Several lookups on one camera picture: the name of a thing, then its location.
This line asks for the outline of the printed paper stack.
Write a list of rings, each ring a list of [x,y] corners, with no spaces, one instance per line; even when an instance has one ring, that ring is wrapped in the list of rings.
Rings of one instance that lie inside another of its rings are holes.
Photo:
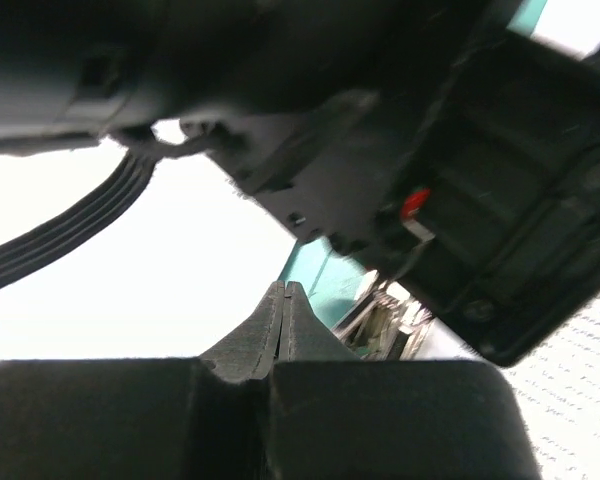
[[[600,479],[600,294],[517,365],[513,387],[545,479]]]

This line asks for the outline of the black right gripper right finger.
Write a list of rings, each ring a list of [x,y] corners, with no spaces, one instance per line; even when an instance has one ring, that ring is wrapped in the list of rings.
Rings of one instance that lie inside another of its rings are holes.
[[[536,479],[513,390],[470,360],[362,361],[287,285],[268,377],[277,479]]]

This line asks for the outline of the teal plastic file folder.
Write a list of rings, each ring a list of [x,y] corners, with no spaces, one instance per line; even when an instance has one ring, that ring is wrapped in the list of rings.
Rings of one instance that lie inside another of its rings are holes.
[[[380,103],[301,176],[329,216],[285,273],[328,324],[366,269],[436,311],[500,309],[498,261],[550,177],[530,137],[538,69],[509,1],[413,1],[378,59]]]

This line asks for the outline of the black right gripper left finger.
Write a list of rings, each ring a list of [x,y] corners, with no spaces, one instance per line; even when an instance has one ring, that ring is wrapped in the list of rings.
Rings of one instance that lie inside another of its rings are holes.
[[[265,479],[285,287],[193,358],[0,361],[0,479]]]

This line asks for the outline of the silver metal folder clip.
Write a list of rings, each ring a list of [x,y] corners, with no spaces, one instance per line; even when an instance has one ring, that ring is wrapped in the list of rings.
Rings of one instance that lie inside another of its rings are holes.
[[[371,271],[332,333],[364,360],[405,361],[417,356],[433,322],[433,314],[399,283]]]

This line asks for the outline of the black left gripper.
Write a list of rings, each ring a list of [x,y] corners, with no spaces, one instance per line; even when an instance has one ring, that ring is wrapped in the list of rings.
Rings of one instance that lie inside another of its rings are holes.
[[[301,240],[396,279],[517,363],[600,291],[600,41],[513,1],[190,1],[186,115]]]

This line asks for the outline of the printed paper sheets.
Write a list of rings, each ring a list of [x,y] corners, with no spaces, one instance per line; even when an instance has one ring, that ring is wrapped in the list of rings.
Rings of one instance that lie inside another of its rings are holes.
[[[106,230],[0,290],[0,360],[199,355],[251,314],[294,244],[206,157],[164,161]]]

